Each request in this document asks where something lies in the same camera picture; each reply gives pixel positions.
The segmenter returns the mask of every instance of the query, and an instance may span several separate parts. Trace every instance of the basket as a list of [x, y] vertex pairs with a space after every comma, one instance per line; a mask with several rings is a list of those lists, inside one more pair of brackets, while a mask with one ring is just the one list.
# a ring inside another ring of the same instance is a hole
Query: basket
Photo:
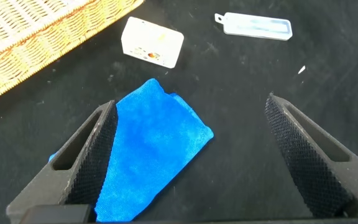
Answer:
[[0, 0], [0, 95], [143, 0]]

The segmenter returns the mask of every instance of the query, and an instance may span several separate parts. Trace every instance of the white box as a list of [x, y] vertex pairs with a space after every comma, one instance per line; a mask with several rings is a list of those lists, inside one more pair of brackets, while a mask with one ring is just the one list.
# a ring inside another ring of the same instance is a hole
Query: white box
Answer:
[[124, 54], [167, 68], [175, 67], [183, 34], [151, 22], [130, 17], [122, 33]]

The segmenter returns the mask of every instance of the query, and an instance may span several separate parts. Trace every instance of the textured gripper pad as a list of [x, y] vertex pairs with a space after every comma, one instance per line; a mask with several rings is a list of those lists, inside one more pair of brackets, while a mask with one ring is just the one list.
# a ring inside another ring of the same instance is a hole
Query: textured gripper pad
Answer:
[[90, 204], [94, 208], [106, 177], [112, 142], [117, 126], [116, 107], [109, 108], [105, 120], [101, 121], [86, 155], [80, 163], [65, 204]]
[[303, 200], [315, 217], [342, 215], [352, 195], [284, 111], [289, 113], [270, 95], [265, 115]]

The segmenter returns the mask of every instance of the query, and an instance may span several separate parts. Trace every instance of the dark background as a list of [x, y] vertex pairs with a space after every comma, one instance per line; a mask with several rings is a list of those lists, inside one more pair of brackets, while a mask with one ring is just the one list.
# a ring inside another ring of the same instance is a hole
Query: dark background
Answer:
[[[289, 19], [293, 37], [226, 35], [213, 19], [225, 12]], [[139, 220], [310, 217], [270, 134], [265, 100], [274, 91], [291, 101], [358, 155], [358, 1], [146, 0], [130, 16], [183, 33], [174, 69], [123, 55], [126, 16], [0, 97], [0, 223], [98, 105], [150, 78], [182, 96], [215, 138]]]

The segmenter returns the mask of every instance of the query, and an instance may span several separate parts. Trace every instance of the cloth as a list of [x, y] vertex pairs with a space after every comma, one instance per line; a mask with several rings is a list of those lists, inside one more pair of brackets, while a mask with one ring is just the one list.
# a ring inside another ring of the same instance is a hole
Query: cloth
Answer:
[[106, 179], [96, 203], [97, 222], [128, 222], [213, 137], [177, 94], [148, 80], [117, 103], [118, 124]]

